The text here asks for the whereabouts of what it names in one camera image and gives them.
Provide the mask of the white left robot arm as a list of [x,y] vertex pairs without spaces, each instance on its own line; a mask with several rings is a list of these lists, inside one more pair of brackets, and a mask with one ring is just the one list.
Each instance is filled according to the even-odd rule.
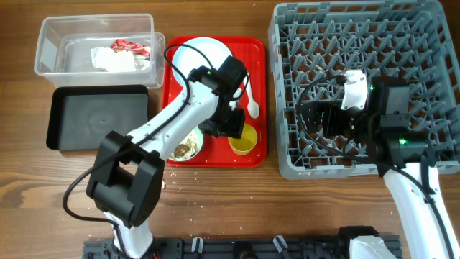
[[148,218],[161,193],[165,162],[195,128],[214,137],[240,138],[245,113],[229,104],[247,77],[233,56],[222,65],[194,68],[180,94],[159,114],[128,135],[103,138],[86,193],[114,226],[116,248],[141,258],[153,236]]

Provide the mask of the yellow cup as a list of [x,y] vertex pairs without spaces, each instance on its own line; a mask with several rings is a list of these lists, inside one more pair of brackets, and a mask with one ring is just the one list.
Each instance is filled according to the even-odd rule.
[[245,124],[240,138],[228,138],[231,149],[237,155],[247,155],[258,142],[258,134],[250,124]]

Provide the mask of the green bowl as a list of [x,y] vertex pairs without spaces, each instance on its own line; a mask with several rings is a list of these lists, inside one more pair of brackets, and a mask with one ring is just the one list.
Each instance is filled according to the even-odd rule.
[[187,137],[173,150],[169,159],[175,162],[191,160],[203,147],[204,136],[198,127],[195,127]]

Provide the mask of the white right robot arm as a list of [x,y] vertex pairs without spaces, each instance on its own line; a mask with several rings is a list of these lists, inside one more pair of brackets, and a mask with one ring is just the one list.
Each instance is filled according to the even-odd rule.
[[458,258],[459,243],[439,186],[436,152],[423,132],[410,128],[410,87],[395,77],[348,79],[341,102],[296,104],[298,124],[306,137],[322,128],[326,136],[342,135],[362,142],[366,157],[327,151],[374,164],[396,204],[412,258]]

